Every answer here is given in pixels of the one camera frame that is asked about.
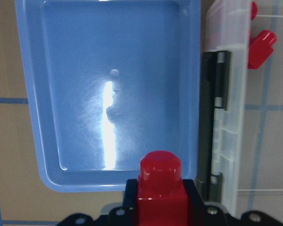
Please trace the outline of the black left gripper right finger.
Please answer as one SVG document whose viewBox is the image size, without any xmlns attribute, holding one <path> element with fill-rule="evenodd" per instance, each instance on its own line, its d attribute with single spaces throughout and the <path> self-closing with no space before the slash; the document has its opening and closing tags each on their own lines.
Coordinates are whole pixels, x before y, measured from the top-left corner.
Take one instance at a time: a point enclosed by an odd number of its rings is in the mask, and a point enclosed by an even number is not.
<svg viewBox="0 0 283 226">
<path fill-rule="evenodd" d="M 190 210 L 202 210 L 204 203 L 201 199 L 201 196 L 198 193 L 198 190 L 194 184 L 194 181 L 191 179 L 183 180 L 184 188 L 188 196 L 188 205 Z"/>
</svg>

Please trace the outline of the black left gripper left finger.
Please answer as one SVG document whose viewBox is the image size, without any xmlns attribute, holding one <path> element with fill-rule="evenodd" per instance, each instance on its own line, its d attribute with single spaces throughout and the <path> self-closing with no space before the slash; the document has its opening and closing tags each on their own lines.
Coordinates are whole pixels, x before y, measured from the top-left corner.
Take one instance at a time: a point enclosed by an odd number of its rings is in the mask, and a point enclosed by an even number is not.
<svg viewBox="0 0 283 226">
<path fill-rule="evenodd" d="M 137 206 L 137 179 L 127 180 L 122 205 L 123 207 L 129 210 L 136 209 L 136 206 Z"/>
</svg>

